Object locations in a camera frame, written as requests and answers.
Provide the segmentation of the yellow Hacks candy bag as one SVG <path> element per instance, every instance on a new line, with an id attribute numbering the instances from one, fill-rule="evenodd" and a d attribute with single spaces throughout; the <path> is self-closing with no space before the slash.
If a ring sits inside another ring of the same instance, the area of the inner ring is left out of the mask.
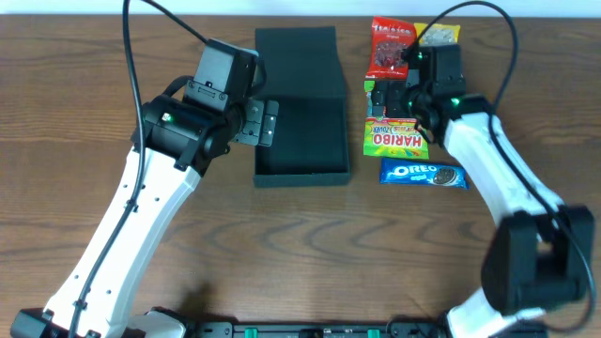
<path id="1" fill-rule="evenodd" d="M 457 43 L 460 25 L 433 24 L 420 38 L 421 45 L 440 45 Z"/>

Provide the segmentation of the red candy bag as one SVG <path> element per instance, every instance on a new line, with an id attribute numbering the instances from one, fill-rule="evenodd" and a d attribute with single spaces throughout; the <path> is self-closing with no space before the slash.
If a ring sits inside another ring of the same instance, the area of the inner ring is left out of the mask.
<path id="1" fill-rule="evenodd" d="M 412 23 L 397 19 L 374 17 L 371 25 L 372 48 L 367 79 L 395 79 L 405 81 L 408 64 L 403 52 L 416 38 Z"/>

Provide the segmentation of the black gift box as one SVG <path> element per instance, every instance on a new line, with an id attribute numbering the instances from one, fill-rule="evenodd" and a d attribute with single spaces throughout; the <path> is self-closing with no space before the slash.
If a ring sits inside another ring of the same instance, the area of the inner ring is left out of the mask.
<path id="1" fill-rule="evenodd" d="M 267 70 L 259 97 L 279 103 L 272 145 L 255 149 L 255 186 L 346 185 L 347 84 L 335 28 L 258 28 L 255 48 Z"/>

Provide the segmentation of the green Haribo gummy bag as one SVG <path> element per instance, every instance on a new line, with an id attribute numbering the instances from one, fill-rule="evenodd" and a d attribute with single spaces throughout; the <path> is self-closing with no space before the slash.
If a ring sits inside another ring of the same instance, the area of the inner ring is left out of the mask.
<path id="1" fill-rule="evenodd" d="M 428 160 L 428 144 L 403 105 L 404 81 L 365 80 L 367 97 L 362 152 L 366 156 Z"/>

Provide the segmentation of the blue Oreo cookie pack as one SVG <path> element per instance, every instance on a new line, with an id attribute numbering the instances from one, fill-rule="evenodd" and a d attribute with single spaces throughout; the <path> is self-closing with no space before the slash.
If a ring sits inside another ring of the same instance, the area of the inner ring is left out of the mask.
<path id="1" fill-rule="evenodd" d="M 464 190 L 470 187 L 467 173 L 460 166 L 390 158 L 381 161 L 379 183 Z"/>

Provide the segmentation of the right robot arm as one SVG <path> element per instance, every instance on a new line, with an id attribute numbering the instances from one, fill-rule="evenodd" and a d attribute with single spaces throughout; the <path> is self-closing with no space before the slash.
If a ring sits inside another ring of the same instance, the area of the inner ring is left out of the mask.
<path id="1" fill-rule="evenodd" d="M 427 141 L 457 166 L 385 159 L 383 183 L 460 186 L 467 178 L 497 230 L 481 269 L 481 287 L 449 310 L 437 335 L 494 337 L 566 303 L 595 302 L 590 267 L 594 218 L 547 188 L 508 141 L 495 105 L 469 94 L 458 44 L 413 43 L 402 54 L 408 84 L 400 106 Z"/>

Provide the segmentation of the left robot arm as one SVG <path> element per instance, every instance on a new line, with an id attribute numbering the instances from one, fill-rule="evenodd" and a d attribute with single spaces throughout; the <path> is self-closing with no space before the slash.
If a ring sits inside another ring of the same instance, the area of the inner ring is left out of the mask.
<path id="1" fill-rule="evenodd" d="M 212 39 L 196 73 L 145 103 L 114 198 L 69 278 L 10 333 L 36 337 L 191 337 L 192 322 L 156 307 L 131 311 L 147 266 L 211 161 L 234 143 L 270 146 L 278 114 L 259 100 L 267 81 L 254 50 Z"/>

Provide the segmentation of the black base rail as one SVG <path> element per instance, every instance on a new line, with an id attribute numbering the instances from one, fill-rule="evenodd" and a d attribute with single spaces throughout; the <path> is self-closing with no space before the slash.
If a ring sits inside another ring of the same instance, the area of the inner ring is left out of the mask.
<path id="1" fill-rule="evenodd" d="M 391 324 L 233 324 L 205 322 L 192 333 L 193 338 L 447 338 L 441 325 L 428 322 Z"/>

